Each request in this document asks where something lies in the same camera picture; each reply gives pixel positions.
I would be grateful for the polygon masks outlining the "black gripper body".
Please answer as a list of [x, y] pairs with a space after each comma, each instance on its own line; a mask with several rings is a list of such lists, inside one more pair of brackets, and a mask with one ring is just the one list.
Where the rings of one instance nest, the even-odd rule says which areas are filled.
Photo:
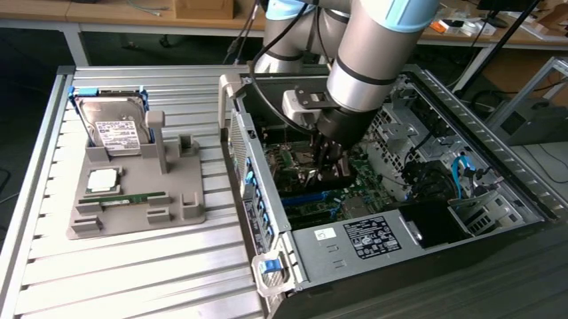
[[352, 148], [364, 138], [379, 110], [352, 112], [347, 108], [331, 108], [321, 111], [317, 121], [317, 130], [321, 135]]

